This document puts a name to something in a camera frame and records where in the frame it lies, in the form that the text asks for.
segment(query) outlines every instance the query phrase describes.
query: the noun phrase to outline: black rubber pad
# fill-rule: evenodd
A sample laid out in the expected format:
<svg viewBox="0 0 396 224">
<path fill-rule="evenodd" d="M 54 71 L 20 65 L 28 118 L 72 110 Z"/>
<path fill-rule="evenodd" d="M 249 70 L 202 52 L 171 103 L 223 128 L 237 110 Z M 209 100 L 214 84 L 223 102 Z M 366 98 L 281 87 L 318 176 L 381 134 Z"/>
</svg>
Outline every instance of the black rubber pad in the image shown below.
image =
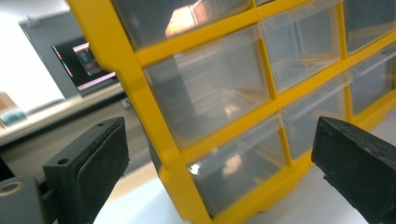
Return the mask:
<svg viewBox="0 0 396 224">
<path fill-rule="evenodd" d="M 350 123 L 321 117 L 312 162 L 369 223 L 396 223 L 396 147 Z"/>
</svg>

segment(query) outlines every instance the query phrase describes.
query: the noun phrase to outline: white wall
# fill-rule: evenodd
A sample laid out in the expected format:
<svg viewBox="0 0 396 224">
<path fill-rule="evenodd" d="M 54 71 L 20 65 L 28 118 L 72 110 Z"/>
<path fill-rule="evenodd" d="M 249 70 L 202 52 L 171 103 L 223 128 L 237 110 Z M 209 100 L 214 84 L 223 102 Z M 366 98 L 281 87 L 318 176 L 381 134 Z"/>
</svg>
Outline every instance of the white wall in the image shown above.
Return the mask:
<svg viewBox="0 0 396 224">
<path fill-rule="evenodd" d="M 64 97 L 18 22 L 66 10 L 63 0 L 0 1 L 0 91 L 24 111 Z"/>
</svg>

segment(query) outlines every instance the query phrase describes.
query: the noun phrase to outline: yellow frame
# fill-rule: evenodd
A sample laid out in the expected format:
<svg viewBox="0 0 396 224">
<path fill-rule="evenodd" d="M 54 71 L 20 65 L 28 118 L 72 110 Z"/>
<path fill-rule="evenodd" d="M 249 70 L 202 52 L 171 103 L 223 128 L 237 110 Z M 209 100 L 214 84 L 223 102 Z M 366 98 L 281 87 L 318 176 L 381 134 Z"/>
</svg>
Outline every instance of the yellow frame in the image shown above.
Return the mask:
<svg viewBox="0 0 396 224">
<path fill-rule="evenodd" d="M 206 212 L 204 203 L 191 180 L 187 165 L 204 156 L 212 148 L 233 140 L 263 119 L 279 112 L 284 106 L 305 96 L 333 77 L 345 72 L 349 67 L 393 43 L 396 40 L 396 31 L 348 55 L 343 5 L 338 4 L 336 10 L 341 60 L 281 93 L 277 93 L 275 89 L 265 44 L 259 41 L 270 101 L 183 150 L 179 150 L 175 139 L 170 134 L 142 68 L 170 57 L 175 52 L 193 49 L 309 1 L 275 0 L 256 7 L 255 1 L 249 0 L 250 7 L 244 12 L 135 51 L 124 32 L 111 0 L 68 0 L 85 37 L 92 44 L 92 51 L 97 61 L 103 68 L 117 72 L 121 85 L 134 105 L 148 138 L 163 163 L 159 178 L 183 219 L 193 223 L 242 223 L 257 212 L 266 211 L 292 191 L 298 181 L 307 174 L 312 163 L 309 151 L 296 161 L 291 158 L 284 129 L 279 131 L 279 136 L 284 147 L 287 166 L 214 218 Z M 354 116 L 350 94 L 350 88 L 346 87 L 344 94 L 346 119 L 367 130 L 373 128 L 396 106 L 396 91 L 391 91 L 358 116 Z"/>
</svg>

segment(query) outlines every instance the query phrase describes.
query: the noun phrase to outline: monitor screen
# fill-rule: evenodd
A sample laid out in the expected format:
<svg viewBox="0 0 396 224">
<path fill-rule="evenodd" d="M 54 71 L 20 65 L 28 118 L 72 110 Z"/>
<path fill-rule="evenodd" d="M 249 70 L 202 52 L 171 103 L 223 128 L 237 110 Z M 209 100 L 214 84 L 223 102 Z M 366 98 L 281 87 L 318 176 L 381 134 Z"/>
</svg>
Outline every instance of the monitor screen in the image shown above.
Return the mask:
<svg viewBox="0 0 396 224">
<path fill-rule="evenodd" d="M 100 68 L 84 37 L 52 46 L 52 49 L 82 95 L 118 81 L 114 72 Z"/>
</svg>

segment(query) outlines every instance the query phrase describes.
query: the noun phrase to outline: desk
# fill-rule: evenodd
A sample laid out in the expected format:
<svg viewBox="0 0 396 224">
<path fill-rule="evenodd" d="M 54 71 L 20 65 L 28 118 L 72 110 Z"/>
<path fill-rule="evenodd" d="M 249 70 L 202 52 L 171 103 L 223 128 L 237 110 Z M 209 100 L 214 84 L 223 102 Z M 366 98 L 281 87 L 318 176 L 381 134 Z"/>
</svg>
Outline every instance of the desk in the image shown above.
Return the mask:
<svg viewBox="0 0 396 224">
<path fill-rule="evenodd" d="M 108 101 L 114 102 L 124 98 L 120 83 L 116 83 L 100 91 L 85 97 L 76 96 L 69 98 L 57 105 L 51 106 L 38 113 L 28 116 L 27 119 L 18 122 L 9 128 L 0 129 L 0 148 L 27 137 L 34 133 L 43 133 L 45 129 L 59 126 L 62 120 L 71 119 L 74 116 L 87 114 L 86 110 L 93 107 L 108 105 Z"/>
<path fill-rule="evenodd" d="M 372 133 L 396 145 L 396 110 L 376 126 Z M 290 195 L 268 212 L 259 214 L 247 224 L 367 224 L 327 181 L 318 167 L 300 181 Z M 96 224 L 185 224 L 178 215 L 152 163 L 122 178 L 99 213 Z"/>
</svg>

